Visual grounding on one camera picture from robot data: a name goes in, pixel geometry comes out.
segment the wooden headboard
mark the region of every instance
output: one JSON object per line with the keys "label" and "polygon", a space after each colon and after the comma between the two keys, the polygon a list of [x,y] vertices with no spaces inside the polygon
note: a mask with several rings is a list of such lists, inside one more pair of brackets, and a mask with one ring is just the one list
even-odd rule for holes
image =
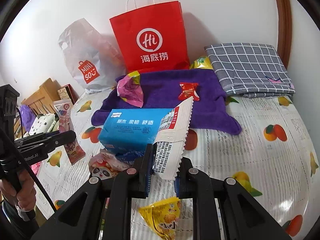
{"label": "wooden headboard", "polygon": [[[36,92],[24,99],[21,104],[29,106],[36,115],[54,114],[53,102],[60,100],[57,90],[58,87],[52,82],[51,78],[48,78]],[[14,134],[17,138],[21,137],[20,118],[16,118]]]}

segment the human hand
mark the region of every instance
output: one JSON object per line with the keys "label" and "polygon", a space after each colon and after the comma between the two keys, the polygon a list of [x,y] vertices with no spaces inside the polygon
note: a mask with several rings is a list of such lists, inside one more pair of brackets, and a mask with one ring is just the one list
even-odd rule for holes
{"label": "human hand", "polygon": [[11,205],[15,205],[14,197],[17,197],[18,205],[25,211],[34,209],[36,205],[36,190],[34,188],[34,181],[26,170],[19,174],[19,180],[22,184],[22,189],[18,192],[5,179],[0,179],[0,190],[4,197]]}

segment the fabric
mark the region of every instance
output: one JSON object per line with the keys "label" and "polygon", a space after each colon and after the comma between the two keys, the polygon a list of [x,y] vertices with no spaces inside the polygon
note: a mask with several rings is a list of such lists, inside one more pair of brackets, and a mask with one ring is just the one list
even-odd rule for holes
{"label": "fabric", "polygon": [[36,119],[36,115],[32,111],[32,109],[26,105],[21,105],[20,112],[22,116],[23,127],[26,129],[27,132],[29,132],[34,120]]}
{"label": "fabric", "polygon": [[[142,73],[140,84],[144,94],[143,108],[174,108],[181,101],[180,82],[199,83],[197,93],[200,101],[194,101],[190,128],[215,129],[237,135],[241,132],[238,122],[226,113],[224,100],[227,95],[210,69],[168,70]],[[112,109],[137,108],[111,91],[100,110],[91,119],[92,125],[103,125]]]}
{"label": "fabric", "polygon": [[204,47],[228,96],[291,96],[294,86],[275,48],[266,44],[224,43]]}

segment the panda snack package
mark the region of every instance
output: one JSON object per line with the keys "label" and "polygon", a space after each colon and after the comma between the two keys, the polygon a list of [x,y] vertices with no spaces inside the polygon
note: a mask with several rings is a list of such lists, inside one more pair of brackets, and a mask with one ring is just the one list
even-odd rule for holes
{"label": "panda snack package", "polygon": [[115,177],[119,172],[130,168],[130,165],[123,163],[109,153],[105,149],[101,149],[100,153],[92,156],[89,161],[89,171],[93,177],[102,179],[110,179]]}
{"label": "panda snack package", "polygon": [[[71,108],[73,107],[71,99],[54,101],[53,105],[56,108],[56,112],[59,116],[59,132],[61,133],[69,130],[74,131],[70,117]],[[77,139],[72,143],[65,144],[64,148],[67,152],[71,165],[75,164],[85,156],[85,152],[82,150]]]}

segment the gray plaid cloth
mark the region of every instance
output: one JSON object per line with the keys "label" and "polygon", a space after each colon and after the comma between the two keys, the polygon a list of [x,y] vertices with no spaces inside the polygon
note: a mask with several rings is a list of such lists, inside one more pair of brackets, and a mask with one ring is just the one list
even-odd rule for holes
{"label": "gray plaid cloth", "polygon": [[228,95],[269,97],[295,93],[272,45],[224,43],[204,47],[222,88]]}

